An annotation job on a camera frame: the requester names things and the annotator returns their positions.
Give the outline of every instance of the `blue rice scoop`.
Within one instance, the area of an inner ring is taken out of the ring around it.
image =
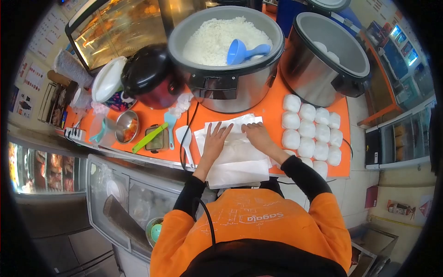
[[[241,40],[234,39],[231,46],[229,46],[226,61],[228,66],[233,66],[236,64],[241,64],[243,61],[250,59],[252,56],[266,56],[270,51],[271,46],[269,44],[260,44],[252,50],[246,50],[246,46]]]

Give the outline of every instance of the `fire extinguisher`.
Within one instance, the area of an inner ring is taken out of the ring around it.
[[[411,214],[411,218],[415,218],[415,207],[411,207],[407,204],[398,203],[392,200],[388,201],[388,212],[398,215],[409,215]]]

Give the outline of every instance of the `orange countertop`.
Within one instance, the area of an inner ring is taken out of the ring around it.
[[[245,112],[235,113],[235,114],[222,114],[211,111],[205,108],[204,106],[199,105],[194,121],[192,122],[191,125],[191,131],[194,132],[204,128],[205,122],[223,121],[241,116],[243,114],[254,113],[255,116],[263,117],[263,123],[266,126],[272,140],[275,143],[277,143],[277,145],[282,147],[281,138],[284,129],[281,127],[281,117],[282,113],[284,112],[283,98],[286,94],[289,94],[289,90],[283,84],[280,73],[278,73],[272,88],[268,91],[268,94],[265,96],[265,98],[258,105]],[[192,115],[194,114],[196,105],[197,101],[193,98],[191,102],[191,107],[189,108],[189,118],[191,118]],[[348,115],[348,106],[346,98],[337,98],[336,101],[327,109],[331,112],[336,112],[340,115],[341,117],[340,131],[343,132],[343,138],[346,141],[350,142],[350,126],[349,126],[349,115]],[[132,154],[131,152],[132,147],[144,137],[145,129],[153,124],[161,125],[164,122],[163,121],[164,113],[167,112],[167,109],[162,109],[162,110],[150,109],[144,106],[140,101],[133,106],[132,110],[137,113],[140,120],[139,133],[130,143],[120,144],[116,142],[111,147],[121,151],[129,152],[131,154]],[[67,112],[68,116],[66,119],[65,126],[72,127],[78,121],[78,119],[76,114],[72,112],[70,107],[67,108]],[[116,120],[118,116],[119,113],[113,110],[109,111],[108,118]],[[91,125],[93,118],[94,118],[93,110],[91,109],[88,112],[88,114],[82,119],[81,124],[79,126],[80,129],[86,131],[86,139],[85,139],[86,142],[89,141],[89,127]],[[137,153],[137,155],[157,158],[171,162],[180,162],[180,157],[179,157],[180,144],[175,136],[175,130],[184,125],[186,125],[186,113],[182,114],[182,117],[177,120],[177,123],[175,124],[174,127],[174,141],[175,141],[174,150],[166,150],[159,152],[157,154],[153,154],[150,151],[146,151],[144,148],[142,148]],[[351,160],[350,147],[347,143],[343,142],[342,146],[340,147],[340,150],[342,151],[342,161],[336,167],[328,165],[328,177],[343,178],[349,176],[350,160]],[[198,151],[194,134],[192,134],[190,151],[195,164],[198,164],[200,161],[200,153]],[[276,166],[270,168],[269,173],[284,174],[281,170],[277,169]]]

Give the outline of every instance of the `white rice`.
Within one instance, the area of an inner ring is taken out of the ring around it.
[[[247,50],[272,41],[265,32],[258,30],[244,17],[232,20],[211,19],[203,22],[189,38],[183,49],[183,57],[206,66],[226,66],[229,46],[234,39],[241,40]]]

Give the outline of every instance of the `orange shirt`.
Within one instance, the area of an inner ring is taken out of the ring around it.
[[[349,270],[351,239],[331,193],[315,197],[309,213],[269,189],[229,189],[207,208],[216,242],[243,238],[282,242],[331,259],[346,272]],[[184,211],[172,210],[164,216],[152,252],[151,274],[180,276],[199,253],[211,246],[206,214],[194,223]]]

